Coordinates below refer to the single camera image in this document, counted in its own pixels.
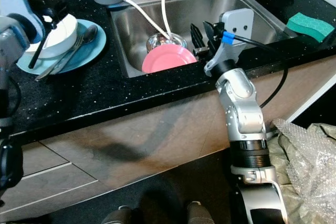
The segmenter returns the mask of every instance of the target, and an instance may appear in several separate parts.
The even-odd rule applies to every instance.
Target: speckled countertop
[[[54,4],[59,0],[46,0]],[[110,17],[105,7],[93,0],[65,0],[70,13],[91,20],[106,32],[107,43],[102,53],[89,64],[46,82],[35,82],[31,74],[13,66],[12,77],[19,83],[22,101],[14,116],[12,138],[21,144],[42,140],[80,129],[157,105],[213,90],[214,81],[204,75],[201,63],[136,78],[121,73],[112,36]],[[336,26],[336,8],[323,0],[256,0],[282,22],[302,12]],[[336,35],[323,43],[309,36],[282,40],[271,44],[282,52],[289,67],[336,54]],[[249,77],[281,70],[281,65],[258,48],[245,50],[238,62]]]

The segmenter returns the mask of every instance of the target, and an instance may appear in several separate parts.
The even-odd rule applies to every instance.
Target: white bowl
[[[77,20],[71,14],[68,14],[58,24],[57,28],[51,30],[48,38],[43,45],[39,59],[51,58],[68,51],[75,43],[77,38]],[[31,44],[26,53],[34,55],[39,43]]]

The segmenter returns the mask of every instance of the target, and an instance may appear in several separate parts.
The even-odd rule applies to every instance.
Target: sink basin
[[[161,0],[134,0],[145,12],[164,29],[161,15]],[[254,12],[252,39],[264,44],[295,36],[280,20],[255,0],[166,0],[167,18],[173,33],[182,36],[193,51],[190,24],[196,25],[207,37],[203,21],[216,23],[220,14],[235,9],[251,8]],[[157,33],[147,20],[133,7],[127,5],[112,7],[112,30],[118,40],[118,56],[123,74],[132,78],[145,74],[141,71],[147,55],[146,42]]]

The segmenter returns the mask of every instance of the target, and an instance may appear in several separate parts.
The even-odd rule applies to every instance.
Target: pink bowl
[[[194,62],[197,60],[188,49],[175,44],[164,44],[155,47],[147,54],[142,64],[142,71],[154,73]]]

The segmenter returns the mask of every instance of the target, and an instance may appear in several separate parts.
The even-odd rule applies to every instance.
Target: fork
[[[49,68],[44,70],[40,75],[38,75],[35,78],[35,81],[39,81],[43,79],[44,77],[48,76],[55,69],[55,67],[68,55],[68,52],[70,51],[75,52],[80,47],[80,45],[82,44],[82,41],[83,41],[83,34],[77,36],[75,44],[63,56],[61,56],[54,64],[52,64]]]

